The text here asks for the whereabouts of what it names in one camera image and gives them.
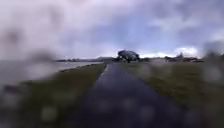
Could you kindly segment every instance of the green grass field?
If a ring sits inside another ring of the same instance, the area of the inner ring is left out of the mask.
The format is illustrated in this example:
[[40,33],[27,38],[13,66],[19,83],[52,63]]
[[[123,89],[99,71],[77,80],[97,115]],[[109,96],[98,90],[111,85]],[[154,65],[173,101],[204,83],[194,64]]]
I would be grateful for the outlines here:
[[63,127],[66,114],[94,85],[106,65],[98,64],[62,71],[50,79],[21,84],[24,93],[18,127]]
[[160,95],[168,97],[185,108],[199,111],[211,127],[224,126],[224,83],[207,82],[204,63],[151,63],[122,64]]

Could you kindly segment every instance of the cloud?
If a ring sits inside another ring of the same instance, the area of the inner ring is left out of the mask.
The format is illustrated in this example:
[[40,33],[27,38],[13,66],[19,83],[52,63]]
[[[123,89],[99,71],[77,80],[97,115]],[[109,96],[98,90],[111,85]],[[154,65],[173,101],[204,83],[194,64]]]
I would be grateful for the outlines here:
[[[0,0],[0,32],[4,33],[0,37],[0,46],[2,49],[13,47],[10,52],[2,50],[0,59],[20,58],[39,50],[63,54],[64,49],[60,47],[66,42],[61,39],[70,31],[75,33],[74,36],[84,37],[89,30],[130,13],[140,3],[141,0]],[[9,30],[17,31],[20,40],[5,40],[9,38]],[[85,55],[84,51],[96,43],[80,41],[71,43],[77,46],[75,52],[82,49]],[[11,52],[15,53],[14,57],[8,56]]]
[[175,53],[176,54],[182,53],[184,56],[188,56],[188,57],[189,56],[190,57],[192,57],[192,56],[194,56],[194,57],[200,56],[198,50],[196,48],[194,48],[194,47],[181,47],[181,48],[177,48],[177,49],[175,49]]

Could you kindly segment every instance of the tree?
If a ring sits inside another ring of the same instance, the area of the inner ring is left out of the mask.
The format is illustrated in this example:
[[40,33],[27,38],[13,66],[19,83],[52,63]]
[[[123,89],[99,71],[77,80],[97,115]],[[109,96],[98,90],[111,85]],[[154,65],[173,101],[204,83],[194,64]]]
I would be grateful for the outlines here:
[[118,59],[123,59],[130,63],[131,61],[139,61],[140,57],[136,52],[122,50],[118,52]]
[[183,53],[180,53],[180,55],[178,55],[176,57],[176,59],[177,59],[177,61],[183,61],[183,59],[184,59]]

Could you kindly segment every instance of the asphalt path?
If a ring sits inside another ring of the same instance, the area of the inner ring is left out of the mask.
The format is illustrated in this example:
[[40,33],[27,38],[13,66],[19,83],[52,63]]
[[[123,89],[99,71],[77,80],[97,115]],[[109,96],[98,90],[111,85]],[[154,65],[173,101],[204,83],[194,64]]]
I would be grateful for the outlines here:
[[116,64],[110,64],[81,105],[70,128],[199,128],[198,116],[160,96]]

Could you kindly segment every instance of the cloudy sky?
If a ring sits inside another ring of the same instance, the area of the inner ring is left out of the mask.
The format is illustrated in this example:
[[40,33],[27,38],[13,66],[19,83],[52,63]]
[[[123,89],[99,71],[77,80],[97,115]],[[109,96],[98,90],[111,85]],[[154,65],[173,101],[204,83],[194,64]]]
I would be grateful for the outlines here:
[[0,59],[200,56],[223,28],[223,0],[0,0]]

